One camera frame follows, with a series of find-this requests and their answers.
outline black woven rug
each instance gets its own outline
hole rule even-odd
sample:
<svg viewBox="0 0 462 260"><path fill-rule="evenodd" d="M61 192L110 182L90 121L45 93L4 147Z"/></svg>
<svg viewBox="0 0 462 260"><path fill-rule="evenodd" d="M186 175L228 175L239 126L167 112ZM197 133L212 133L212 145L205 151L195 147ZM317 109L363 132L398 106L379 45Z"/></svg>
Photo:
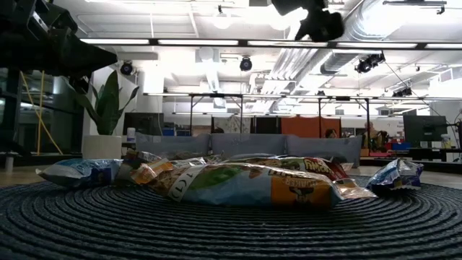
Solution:
<svg viewBox="0 0 462 260"><path fill-rule="evenodd" d="M462 190L433 185L320 213L177 204L144 187L39 183L0 190L0 258L455 259L461 206Z"/></svg>

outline potted plant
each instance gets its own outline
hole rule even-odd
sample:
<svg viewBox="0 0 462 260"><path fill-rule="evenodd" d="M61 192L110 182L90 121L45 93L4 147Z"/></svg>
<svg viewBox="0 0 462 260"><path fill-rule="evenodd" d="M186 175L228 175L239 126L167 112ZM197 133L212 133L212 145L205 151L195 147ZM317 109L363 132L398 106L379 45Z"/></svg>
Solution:
<svg viewBox="0 0 462 260"><path fill-rule="evenodd" d="M125 107L136 97L139 87L133 89L127 103L119 108L120 90L117 76L117 71L112 72L99 92L92 86L92 93L96 98L94 108L86 95L75 91L78 104L87 110L90 118L95 122L99 134L84 136L82 145L84 159L121 158L122 137L113 136L114 128L117 126Z"/></svg>

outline floor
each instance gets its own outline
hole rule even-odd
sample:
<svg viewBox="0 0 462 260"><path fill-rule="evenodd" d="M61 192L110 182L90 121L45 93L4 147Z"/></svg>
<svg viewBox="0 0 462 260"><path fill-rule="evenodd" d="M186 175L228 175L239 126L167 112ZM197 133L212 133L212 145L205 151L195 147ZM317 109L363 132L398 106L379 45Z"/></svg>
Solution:
<svg viewBox="0 0 462 260"><path fill-rule="evenodd" d="M35 173L36 168L38 168L39 170L43 170L46 168L46 166L15 167L14 172L11 175L6 174L4 171L0 171L0 187L43 181L43 179ZM379 167L362 166L358 169L352 169L348 172L348 174L357 176L372 176L378 169ZM455 189L462 189L462 174L436 173L424 171L420 180L423 183L430 183Z"/></svg>

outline monitor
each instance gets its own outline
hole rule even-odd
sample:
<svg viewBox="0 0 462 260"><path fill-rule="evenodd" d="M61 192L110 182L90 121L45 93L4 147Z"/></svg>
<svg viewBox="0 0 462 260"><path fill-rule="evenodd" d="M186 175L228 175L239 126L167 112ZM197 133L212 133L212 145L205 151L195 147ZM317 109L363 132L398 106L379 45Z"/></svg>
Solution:
<svg viewBox="0 0 462 260"><path fill-rule="evenodd" d="M441 141L448 133L445 116L403 116L404 136L411 147L420 147L420 142Z"/></svg>
<svg viewBox="0 0 462 260"><path fill-rule="evenodd" d="M123 135L127 135L127 128L133 127L137 132L155 136L162 135L164 128L163 113L125 113L123 120Z"/></svg>

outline white planter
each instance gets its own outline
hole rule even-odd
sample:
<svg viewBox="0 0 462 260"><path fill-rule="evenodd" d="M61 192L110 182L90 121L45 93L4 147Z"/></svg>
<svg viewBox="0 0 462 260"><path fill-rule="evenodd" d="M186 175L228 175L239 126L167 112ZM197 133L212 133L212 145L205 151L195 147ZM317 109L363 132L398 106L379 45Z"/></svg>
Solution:
<svg viewBox="0 0 462 260"><path fill-rule="evenodd" d="M121 155L121 136L84 136L82 145L82 157L84 159L120 159Z"/></svg>

